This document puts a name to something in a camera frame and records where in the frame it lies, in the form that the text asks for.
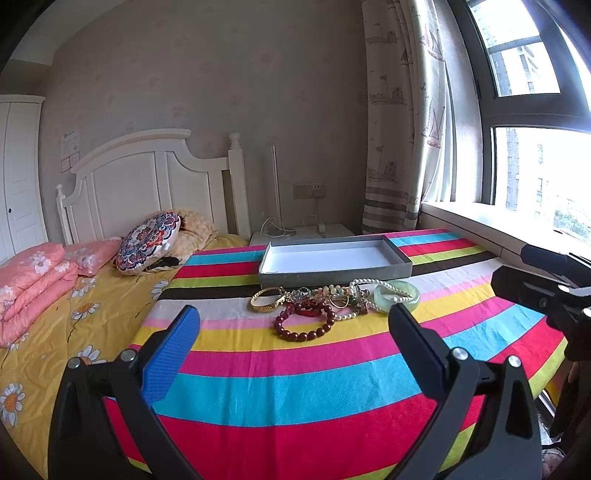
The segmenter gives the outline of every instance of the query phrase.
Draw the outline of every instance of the striped bedspread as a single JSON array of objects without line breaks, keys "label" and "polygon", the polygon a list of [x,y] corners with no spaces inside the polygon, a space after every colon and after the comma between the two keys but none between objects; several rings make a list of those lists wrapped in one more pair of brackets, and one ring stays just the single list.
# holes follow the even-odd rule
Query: striped bedspread
[{"label": "striped bedspread", "polygon": [[[495,297],[490,280],[499,260],[444,230],[387,236],[413,261],[410,282],[421,291],[414,317],[477,359],[518,355],[539,394],[563,359],[565,340],[539,313]],[[383,479],[434,402],[421,394],[383,315],[339,322],[313,342],[277,338],[271,325],[278,312],[247,309],[264,249],[196,254],[163,291],[134,347],[185,304],[199,310],[202,330],[154,410],[206,480]],[[310,320],[287,323],[297,331],[319,326]],[[446,465],[461,455],[481,405],[474,400]],[[107,407],[126,455],[147,469],[116,403]]]}]

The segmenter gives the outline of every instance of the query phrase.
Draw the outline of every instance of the window sill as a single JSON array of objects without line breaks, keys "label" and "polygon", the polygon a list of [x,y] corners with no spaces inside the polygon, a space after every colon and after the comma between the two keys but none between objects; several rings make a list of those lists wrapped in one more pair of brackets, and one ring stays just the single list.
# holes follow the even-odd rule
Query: window sill
[{"label": "window sill", "polygon": [[553,228],[494,205],[463,202],[424,202],[422,228],[447,228],[498,255],[507,263],[526,266],[519,253],[535,245],[557,253],[575,253],[591,259],[591,246]]}]

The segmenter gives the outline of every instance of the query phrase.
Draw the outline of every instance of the jade bangle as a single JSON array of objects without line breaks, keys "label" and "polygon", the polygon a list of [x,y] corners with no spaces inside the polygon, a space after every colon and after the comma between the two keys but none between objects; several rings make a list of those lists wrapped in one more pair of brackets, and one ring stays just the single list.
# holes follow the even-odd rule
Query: jade bangle
[{"label": "jade bangle", "polygon": [[[388,283],[394,288],[398,288],[399,290],[402,290],[411,296],[409,300],[404,300],[404,302],[402,302],[409,312],[417,308],[417,305],[421,301],[421,294],[414,285],[403,280],[389,280]],[[380,285],[375,287],[374,302],[380,310],[386,313],[390,311],[390,307],[394,304],[393,299],[388,298],[390,295],[396,294],[386,290],[386,288]]]}]

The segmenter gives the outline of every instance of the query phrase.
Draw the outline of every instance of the white nightstand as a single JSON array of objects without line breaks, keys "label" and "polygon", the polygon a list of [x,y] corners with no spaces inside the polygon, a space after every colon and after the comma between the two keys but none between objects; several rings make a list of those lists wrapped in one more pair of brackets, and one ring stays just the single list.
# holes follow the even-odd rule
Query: white nightstand
[{"label": "white nightstand", "polygon": [[296,227],[296,234],[292,236],[284,236],[280,238],[271,238],[265,235],[261,235],[261,232],[255,232],[252,234],[250,246],[253,245],[266,245],[271,241],[278,241],[281,243],[290,243],[296,240],[309,240],[316,238],[337,238],[340,236],[354,236],[353,232],[349,230],[345,225],[340,223],[334,223],[332,225],[326,225],[326,232],[324,235],[320,235],[317,231],[316,226],[302,226]]}]

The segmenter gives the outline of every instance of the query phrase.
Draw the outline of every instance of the wall socket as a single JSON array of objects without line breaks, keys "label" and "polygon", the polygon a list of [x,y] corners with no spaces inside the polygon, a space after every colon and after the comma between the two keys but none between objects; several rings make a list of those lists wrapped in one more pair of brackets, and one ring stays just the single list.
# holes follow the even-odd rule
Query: wall socket
[{"label": "wall socket", "polygon": [[294,200],[323,198],[324,183],[294,183]]}]

